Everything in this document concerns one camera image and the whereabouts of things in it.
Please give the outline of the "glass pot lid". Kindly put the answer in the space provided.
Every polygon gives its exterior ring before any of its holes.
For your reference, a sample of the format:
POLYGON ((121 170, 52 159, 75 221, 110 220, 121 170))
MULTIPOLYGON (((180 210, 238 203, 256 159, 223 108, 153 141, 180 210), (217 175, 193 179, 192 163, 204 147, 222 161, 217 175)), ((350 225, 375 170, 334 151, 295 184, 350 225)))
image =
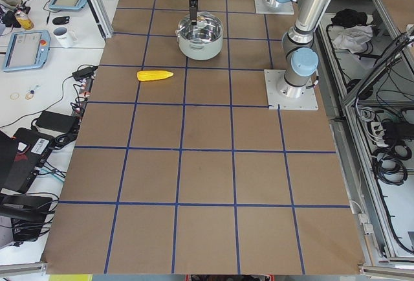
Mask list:
POLYGON ((178 24, 176 35, 192 43, 217 41, 223 35, 223 23, 209 12, 197 14, 197 24, 192 25, 190 16, 184 16, 178 24))

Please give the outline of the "light green cooking pot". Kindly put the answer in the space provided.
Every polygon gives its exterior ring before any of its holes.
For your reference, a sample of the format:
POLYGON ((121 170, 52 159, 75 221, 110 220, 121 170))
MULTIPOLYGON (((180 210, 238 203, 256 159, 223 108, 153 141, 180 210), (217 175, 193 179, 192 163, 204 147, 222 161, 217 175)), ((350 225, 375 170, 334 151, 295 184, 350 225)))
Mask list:
POLYGON ((196 25, 187 15, 179 21, 177 42, 181 52, 193 60, 209 60, 218 55, 223 46, 223 23, 209 12, 198 12, 196 25))

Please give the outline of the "yellow corn cob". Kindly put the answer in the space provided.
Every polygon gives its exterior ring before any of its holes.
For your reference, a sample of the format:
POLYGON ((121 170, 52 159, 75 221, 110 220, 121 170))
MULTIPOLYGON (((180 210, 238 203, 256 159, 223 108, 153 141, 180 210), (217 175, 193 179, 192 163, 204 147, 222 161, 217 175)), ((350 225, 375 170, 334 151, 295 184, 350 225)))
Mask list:
POLYGON ((143 70, 136 73, 136 77, 140 82, 165 80, 173 75, 171 71, 166 70, 143 70))

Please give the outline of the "black computer mouse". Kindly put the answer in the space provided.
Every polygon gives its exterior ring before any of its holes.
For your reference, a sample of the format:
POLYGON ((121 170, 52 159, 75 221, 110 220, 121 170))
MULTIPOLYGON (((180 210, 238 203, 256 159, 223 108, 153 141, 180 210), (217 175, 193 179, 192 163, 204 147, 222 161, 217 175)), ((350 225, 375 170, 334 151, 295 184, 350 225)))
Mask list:
POLYGON ((54 25, 66 25, 68 24, 70 21, 70 17, 69 16, 59 16, 59 17, 55 17, 52 20, 52 23, 54 25))

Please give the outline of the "white mug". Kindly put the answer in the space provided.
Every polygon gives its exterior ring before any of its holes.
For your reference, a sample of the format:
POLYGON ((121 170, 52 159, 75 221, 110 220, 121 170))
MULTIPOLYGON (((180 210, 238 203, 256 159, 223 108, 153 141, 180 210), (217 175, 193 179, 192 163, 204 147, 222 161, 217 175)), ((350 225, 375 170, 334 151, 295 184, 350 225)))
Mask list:
POLYGON ((73 47, 78 39, 73 31, 70 31, 66 27, 58 27, 53 31, 54 37, 63 48, 73 47))

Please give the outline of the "black power adapter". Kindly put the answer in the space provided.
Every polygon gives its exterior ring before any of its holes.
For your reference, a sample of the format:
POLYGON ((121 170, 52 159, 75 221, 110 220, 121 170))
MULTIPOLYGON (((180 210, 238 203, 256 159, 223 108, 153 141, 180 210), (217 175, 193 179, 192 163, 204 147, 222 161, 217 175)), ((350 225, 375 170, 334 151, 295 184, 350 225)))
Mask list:
POLYGON ((94 75, 94 72, 98 69, 98 66, 87 66, 82 69, 78 69, 72 73, 72 77, 76 81, 81 81, 83 79, 91 78, 94 75))

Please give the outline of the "black cloth pile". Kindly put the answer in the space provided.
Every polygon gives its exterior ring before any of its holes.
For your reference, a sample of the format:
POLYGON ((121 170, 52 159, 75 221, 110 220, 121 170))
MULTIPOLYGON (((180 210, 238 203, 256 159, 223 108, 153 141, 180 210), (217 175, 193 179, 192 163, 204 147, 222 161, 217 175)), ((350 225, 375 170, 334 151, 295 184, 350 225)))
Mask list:
POLYGON ((338 25, 344 28, 351 28, 358 25, 367 25, 367 14, 365 12, 357 12, 353 9, 343 9, 336 13, 331 19, 333 25, 338 25))

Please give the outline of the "blue teach pendant near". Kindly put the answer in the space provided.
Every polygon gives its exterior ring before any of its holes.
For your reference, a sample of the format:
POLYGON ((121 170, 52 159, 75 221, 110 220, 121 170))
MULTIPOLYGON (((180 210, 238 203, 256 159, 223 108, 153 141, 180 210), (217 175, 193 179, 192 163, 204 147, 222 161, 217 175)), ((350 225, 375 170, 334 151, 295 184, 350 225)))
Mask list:
POLYGON ((5 54, 4 72, 39 69, 45 64, 50 49, 47 30, 13 33, 5 54))

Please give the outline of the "white cloth pile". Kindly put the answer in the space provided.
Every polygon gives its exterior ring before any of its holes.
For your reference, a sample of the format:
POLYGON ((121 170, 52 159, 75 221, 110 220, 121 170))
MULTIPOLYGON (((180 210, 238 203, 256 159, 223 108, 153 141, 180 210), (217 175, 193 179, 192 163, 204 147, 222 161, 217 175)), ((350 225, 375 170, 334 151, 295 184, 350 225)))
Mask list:
POLYGON ((372 37, 373 30, 371 26, 355 26, 342 30, 332 44, 335 49, 359 53, 365 51, 367 43, 372 37))

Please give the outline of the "black power brick large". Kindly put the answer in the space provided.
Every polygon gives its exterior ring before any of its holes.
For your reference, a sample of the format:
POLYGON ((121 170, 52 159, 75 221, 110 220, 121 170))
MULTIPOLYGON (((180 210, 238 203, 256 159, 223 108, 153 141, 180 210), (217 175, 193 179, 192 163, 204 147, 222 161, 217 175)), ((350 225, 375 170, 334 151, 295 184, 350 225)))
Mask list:
POLYGON ((68 133, 78 125, 78 117, 51 111, 42 111, 35 121, 37 127, 68 133))

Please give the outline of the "black laptop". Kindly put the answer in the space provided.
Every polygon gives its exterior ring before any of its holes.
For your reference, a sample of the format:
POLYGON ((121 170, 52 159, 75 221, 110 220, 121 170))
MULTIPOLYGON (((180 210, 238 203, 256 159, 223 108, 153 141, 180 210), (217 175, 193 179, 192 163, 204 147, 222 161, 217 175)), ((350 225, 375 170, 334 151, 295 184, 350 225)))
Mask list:
POLYGON ((19 128, 14 133, 18 141, 16 157, 4 188, 19 193, 26 193, 52 153, 54 137, 26 128, 19 128))

